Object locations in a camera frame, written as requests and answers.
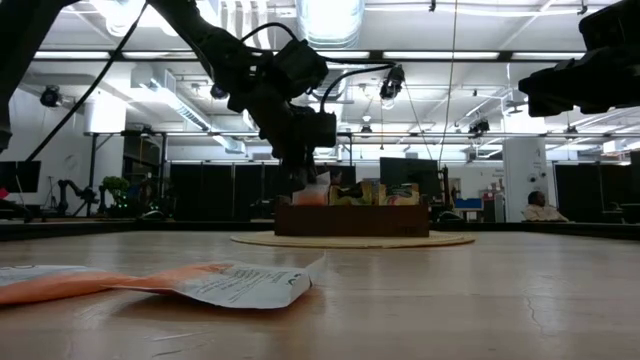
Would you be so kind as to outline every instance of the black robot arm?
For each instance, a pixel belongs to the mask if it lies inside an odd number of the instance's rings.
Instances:
[[[530,116],[580,108],[596,114],[640,105],[640,0],[622,0],[580,21],[586,54],[537,71],[518,85]]]
[[[77,0],[4,0],[0,3],[0,151],[11,136],[8,103],[49,28]],[[148,0],[196,53],[215,86],[229,93],[229,109],[248,110],[260,136],[292,172],[313,172],[313,151],[336,143],[336,117],[291,99],[321,85],[325,59],[306,41],[292,39],[277,55],[245,46],[199,14],[194,0]]]

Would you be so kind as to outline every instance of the white pillar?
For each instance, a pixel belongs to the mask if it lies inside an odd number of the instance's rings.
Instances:
[[[522,211],[532,191],[549,194],[547,155],[543,138],[506,139],[503,142],[507,221],[524,220]]]
[[[109,94],[99,94],[95,101],[85,106],[86,131],[88,132],[120,132],[125,129],[127,104]],[[98,191],[102,180],[107,176],[122,176],[122,156],[124,153],[124,138],[121,136],[98,137],[97,144],[102,144],[96,151],[93,189]],[[106,205],[111,205],[113,199],[106,197]]]

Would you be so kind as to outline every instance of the round wooden platform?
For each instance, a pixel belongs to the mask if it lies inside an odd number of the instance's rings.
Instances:
[[[231,240],[253,245],[310,247],[310,248],[406,248],[468,244],[475,237],[455,233],[431,231],[429,237],[292,237],[276,236],[273,231],[238,234]]]

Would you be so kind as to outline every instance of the snack bag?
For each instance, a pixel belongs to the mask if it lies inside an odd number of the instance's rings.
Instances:
[[[316,176],[315,184],[307,184],[293,193],[293,205],[327,205],[327,193],[331,185],[331,173]]]
[[[329,205],[373,205],[373,184],[362,181],[351,188],[332,186]]]
[[[380,184],[379,204],[380,205],[419,205],[420,192],[418,184],[403,184],[386,186]]]
[[[307,291],[323,259],[304,269],[236,261],[189,265],[111,286],[157,294],[179,294],[229,308],[277,309]]]
[[[84,266],[0,267],[0,305],[92,294],[132,278]]]

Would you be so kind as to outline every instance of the wooden table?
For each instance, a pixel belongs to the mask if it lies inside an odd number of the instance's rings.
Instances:
[[[112,291],[0,308],[2,359],[637,359],[640,244],[482,233],[475,244],[330,250],[290,308],[230,310]],[[0,243],[0,264],[132,275],[215,259],[304,266],[323,250],[228,233],[117,233]]]

